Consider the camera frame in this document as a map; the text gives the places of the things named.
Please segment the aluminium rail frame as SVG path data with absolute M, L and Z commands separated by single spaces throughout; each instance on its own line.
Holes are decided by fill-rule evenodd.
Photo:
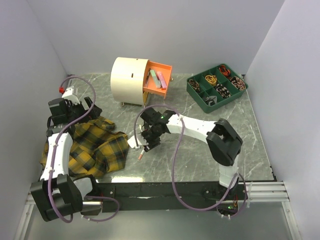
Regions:
M 239 182 L 220 202 L 214 181 L 101 183 L 110 200 L 86 202 L 102 222 L 79 214 L 71 223 L 42 219 L 31 196 L 17 240 L 300 240 L 302 235 L 283 182 Z

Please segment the pink black hair scrunchie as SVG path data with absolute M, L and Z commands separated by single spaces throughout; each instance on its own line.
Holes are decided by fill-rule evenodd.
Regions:
M 244 90 L 246 89 L 246 84 L 245 84 L 245 82 L 244 82 L 241 78 L 239 78 L 239 77 L 237 77 L 237 76 L 232 77 L 231 80 L 230 80 L 230 82 L 231 82 L 231 83 L 233 84 L 233 86 L 234 86 L 235 88 L 237 88 L 239 91 L 244 91 Z

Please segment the purple blue pen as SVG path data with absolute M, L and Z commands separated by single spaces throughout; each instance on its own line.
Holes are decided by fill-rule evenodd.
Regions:
M 148 86 L 149 77 L 150 77 L 150 71 L 147 73 L 147 77 L 146 77 L 146 80 L 145 80 L 144 87 L 147 87 L 147 86 Z

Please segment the grey hair scrunchie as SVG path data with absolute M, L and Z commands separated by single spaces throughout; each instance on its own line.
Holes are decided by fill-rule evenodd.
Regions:
M 206 99 L 205 99 L 205 103 L 206 103 L 209 107 L 214 106 L 217 102 L 218 102 L 218 98 L 217 98 L 217 96 L 215 96 L 215 95 L 210 95 L 210 96 L 206 97 Z

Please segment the pink white pen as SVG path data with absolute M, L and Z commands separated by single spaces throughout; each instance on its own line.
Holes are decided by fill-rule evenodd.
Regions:
M 139 157 L 138 157 L 138 160 L 139 160 L 139 161 L 142 159 L 144 153 L 145 153 L 145 150 L 143 149 L 143 150 L 141 151 Z

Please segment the round beige drawer cabinet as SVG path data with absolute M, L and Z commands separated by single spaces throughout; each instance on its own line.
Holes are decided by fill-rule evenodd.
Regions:
M 151 74 L 148 79 L 148 86 L 145 87 L 146 77 L 151 69 L 155 70 L 156 75 L 158 71 L 162 72 L 167 84 L 166 89 L 156 88 Z M 152 94 L 165 99 L 172 80 L 172 69 L 171 65 L 149 59 L 117 57 L 110 74 L 112 96 L 117 102 L 141 106 L 148 104 L 149 97 Z

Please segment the lilac highlighter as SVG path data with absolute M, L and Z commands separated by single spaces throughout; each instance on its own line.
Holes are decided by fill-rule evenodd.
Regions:
M 160 84 L 161 84 L 161 88 L 165 90 L 167 88 L 167 84 L 166 84 L 166 81 L 165 81 L 163 73 L 161 71 L 158 71 L 157 72 L 157 76 L 159 78 L 159 81 L 160 81 Z

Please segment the beige black hair scrunchie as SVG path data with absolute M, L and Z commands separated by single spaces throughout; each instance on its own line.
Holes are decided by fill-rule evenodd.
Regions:
M 223 99 L 227 99 L 231 96 L 229 90 L 220 83 L 217 83 L 215 86 L 215 90 L 221 95 Z

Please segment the mint green highlighter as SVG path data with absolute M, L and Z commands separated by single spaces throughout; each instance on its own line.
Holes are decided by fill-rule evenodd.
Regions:
M 152 79 L 153 79 L 153 81 L 154 81 L 155 87 L 156 87 L 157 89 L 160 89 L 160 88 L 162 87 L 162 85 L 161 85 L 160 80 L 158 79 L 158 76 L 157 76 L 155 70 L 151 69 L 151 70 L 149 71 L 149 73 L 150 73 L 150 75 L 151 75 L 151 77 L 152 77 Z

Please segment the green compartment organizer tray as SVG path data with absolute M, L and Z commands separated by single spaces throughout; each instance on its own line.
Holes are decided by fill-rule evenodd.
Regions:
M 225 63 L 186 80 L 186 91 L 207 114 L 240 98 L 248 88 L 243 77 Z

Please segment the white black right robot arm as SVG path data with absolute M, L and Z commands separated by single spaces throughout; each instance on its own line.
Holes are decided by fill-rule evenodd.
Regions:
M 231 124 L 224 118 L 219 120 L 201 120 L 184 116 L 172 107 L 163 113 L 154 107 L 144 108 L 138 117 L 143 119 L 147 128 L 137 133 L 137 119 L 133 124 L 134 149 L 143 147 L 145 152 L 160 144 L 163 134 L 179 134 L 200 140 L 207 144 L 212 158 L 219 164 L 219 193 L 224 199 L 231 199 L 236 193 L 236 182 L 239 179 L 238 158 L 243 140 Z

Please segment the yellow plaid shirt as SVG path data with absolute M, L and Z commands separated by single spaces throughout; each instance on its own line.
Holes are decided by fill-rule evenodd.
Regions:
M 125 168 L 128 136 L 115 129 L 116 124 L 102 116 L 75 125 L 68 163 L 71 177 L 92 175 L 101 178 Z

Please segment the brown black hair scrunchie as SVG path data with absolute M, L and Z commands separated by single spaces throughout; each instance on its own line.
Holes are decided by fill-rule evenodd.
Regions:
M 194 80 L 194 79 L 190 79 L 188 81 L 189 85 L 192 87 L 192 89 L 196 92 L 196 93 L 200 93 L 201 92 L 201 88 L 200 88 L 200 85 L 199 83 Z

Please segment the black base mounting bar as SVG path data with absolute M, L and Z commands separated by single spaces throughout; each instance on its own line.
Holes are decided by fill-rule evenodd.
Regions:
M 194 208 L 207 208 L 217 203 L 226 188 L 217 181 L 177 182 L 179 197 Z M 177 200 L 170 182 L 98 183 L 90 196 L 110 197 L 121 211 L 178 210 L 185 207 Z

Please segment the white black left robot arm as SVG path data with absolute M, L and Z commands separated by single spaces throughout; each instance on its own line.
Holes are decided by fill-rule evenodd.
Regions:
M 30 192 L 46 222 L 73 216 L 84 211 L 84 199 L 96 200 L 100 188 L 91 175 L 72 179 L 69 176 L 69 157 L 73 145 L 75 125 L 96 120 L 102 109 L 90 97 L 85 97 L 88 109 L 82 102 L 65 97 L 48 102 L 50 117 L 47 120 L 48 152 L 43 172 L 38 181 L 33 182 Z

